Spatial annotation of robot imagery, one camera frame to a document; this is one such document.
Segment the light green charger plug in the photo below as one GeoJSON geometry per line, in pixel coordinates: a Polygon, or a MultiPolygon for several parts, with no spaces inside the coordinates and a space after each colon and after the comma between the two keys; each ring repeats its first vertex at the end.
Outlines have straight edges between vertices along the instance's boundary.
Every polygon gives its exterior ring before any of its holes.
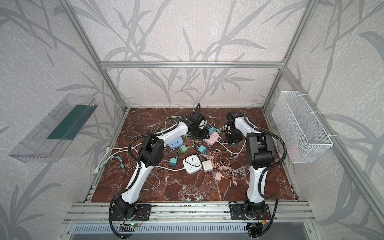
{"type": "Polygon", "coordinates": [[[179,151],[181,154],[186,153],[188,150],[189,150],[189,147],[187,147],[186,145],[182,145],[179,147],[179,151]]]}

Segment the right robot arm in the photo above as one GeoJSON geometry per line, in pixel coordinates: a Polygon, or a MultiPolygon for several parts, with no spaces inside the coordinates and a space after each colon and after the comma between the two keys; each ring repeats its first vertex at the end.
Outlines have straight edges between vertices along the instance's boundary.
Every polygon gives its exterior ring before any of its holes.
{"type": "Polygon", "coordinates": [[[250,166],[250,184],[244,203],[247,214],[262,211],[266,205],[265,200],[274,199],[277,203],[279,197],[277,195],[266,196],[264,189],[268,171],[280,165],[286,158],[286,144],[277,135],[255,126],[245,113],[228,113],[225,127],[226,137],[229,141],[233,138],[246,138],[246,160],[250,166]],[[284,149],[282,158],[276,164],[273,164],[275,161],[273,139],[278,140],[284,149]]]}

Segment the white power strip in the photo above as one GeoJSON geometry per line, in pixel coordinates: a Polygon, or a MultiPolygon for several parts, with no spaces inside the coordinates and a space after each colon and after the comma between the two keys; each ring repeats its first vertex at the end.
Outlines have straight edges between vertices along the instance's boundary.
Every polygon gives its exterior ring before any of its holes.
{"type": "Polygon", "coordinates": [[[186,157],[183,160],[183,165],[189,175],[192,175],[202,169],[202,163],[197,155],[186,157]]]}

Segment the teal charger plug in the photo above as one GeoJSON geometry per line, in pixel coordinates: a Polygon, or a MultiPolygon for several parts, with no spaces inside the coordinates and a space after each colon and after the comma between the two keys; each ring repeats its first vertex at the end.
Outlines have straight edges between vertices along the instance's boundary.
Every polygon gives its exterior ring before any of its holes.
{"type": "Polygon", "coordinates": [[[198,151],[202,154],[205,154],[207,152],[207,148],[203,145],[201,145],[199,148],[198,148],[198,151]]]}
{"type": "Polygon", "coordinates": [[[177,163],[178,163],[177,158],[170,158],[170,160],[169,160],[169,166],[170,167],[175,167],[177,165],[177,163]]]}

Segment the pink charger plug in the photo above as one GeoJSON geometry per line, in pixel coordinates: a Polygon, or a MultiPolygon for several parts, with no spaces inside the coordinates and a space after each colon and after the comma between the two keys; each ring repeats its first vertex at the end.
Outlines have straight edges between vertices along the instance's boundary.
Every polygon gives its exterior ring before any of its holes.
{"type": "Polygon", "coordinates": [[[222,179],[223,175],[220,172],[215,172],[214,173],[214,179],[215,181],[220,181],[222,179]]]}

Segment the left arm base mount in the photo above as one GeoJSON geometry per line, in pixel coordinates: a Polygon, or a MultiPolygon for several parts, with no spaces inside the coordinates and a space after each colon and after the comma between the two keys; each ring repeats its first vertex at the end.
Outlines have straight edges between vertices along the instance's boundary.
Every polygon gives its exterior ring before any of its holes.
{"type": "Polygon", "coordinates": [[[152,205],[150,204],[139,204],[128,207],[117,207],[112,206],[110,220],[111,221],[123,221],[123,220],[134,220],[134,221],[148,221],[151,215],[152,205]]]}

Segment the blue power strip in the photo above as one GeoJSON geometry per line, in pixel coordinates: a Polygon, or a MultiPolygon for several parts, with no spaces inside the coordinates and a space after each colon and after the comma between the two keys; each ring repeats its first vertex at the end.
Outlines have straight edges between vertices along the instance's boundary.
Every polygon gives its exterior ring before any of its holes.
{"type": "Polygon", "coordinates": [[[183,138],[182,136],[180,136],[172,140],[171,142],[169,142],[168,146],[170,147],[170,149],[177,149],[181,147],[183,144],[184,144],[183,138]]]}

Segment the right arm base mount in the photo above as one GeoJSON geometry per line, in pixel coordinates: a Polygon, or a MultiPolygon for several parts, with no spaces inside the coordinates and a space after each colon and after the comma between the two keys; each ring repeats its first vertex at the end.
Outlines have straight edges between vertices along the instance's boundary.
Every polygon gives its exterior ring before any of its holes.
{"type": "Polygon", "coordinates": [[[231,220],[257,220],[265,221],[271,219],[271,212],[266,202],[261,203],[237,203],[230,202],[231,220]]]}

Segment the white charger plug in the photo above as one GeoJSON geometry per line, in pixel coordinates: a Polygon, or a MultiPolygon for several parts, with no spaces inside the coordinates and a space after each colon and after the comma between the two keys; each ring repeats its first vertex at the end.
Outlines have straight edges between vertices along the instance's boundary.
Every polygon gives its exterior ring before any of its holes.
{"type": "Polygon", "coordinates": [[[204,172],[205,173],[208,173],[208,172],[211,172],[214,170],[214,167],[212,165],[212,162],[207,160],[207,161],[203,161],[202,162],[202,166],[203,166],[203,169],[204,169],[204,172]]]}

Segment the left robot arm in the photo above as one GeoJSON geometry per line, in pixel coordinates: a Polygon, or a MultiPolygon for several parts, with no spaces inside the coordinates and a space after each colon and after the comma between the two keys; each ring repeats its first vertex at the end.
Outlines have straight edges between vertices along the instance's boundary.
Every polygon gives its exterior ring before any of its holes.
{"type": "Polygon", "coordinates": [[[109,217],[114,214],[121,218],[131,218],[136,212],[139,194],[147,177],[163,159],[164,147],[183,135],[190,135],[194,139],[208,139],[209,130],[205,128],[207,119],[201,113],[198,105],[191,114],[181,117],[177,124],[161,132],[140,135],[132,140],[128,154],[136,162],[136,169],[126,188],[113,196],[109,217]]]}

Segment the pink power strip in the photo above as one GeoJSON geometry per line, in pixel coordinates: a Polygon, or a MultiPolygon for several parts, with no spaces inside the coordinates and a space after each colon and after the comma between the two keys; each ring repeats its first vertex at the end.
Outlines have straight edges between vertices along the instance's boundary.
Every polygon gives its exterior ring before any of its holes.
{"type": "Polygon", "coordinates": [[[220,138],[220,135],[217,132],[213,132],[208,139],[205,139],[205,142],[210,146],[214,145],[220,138]]]}

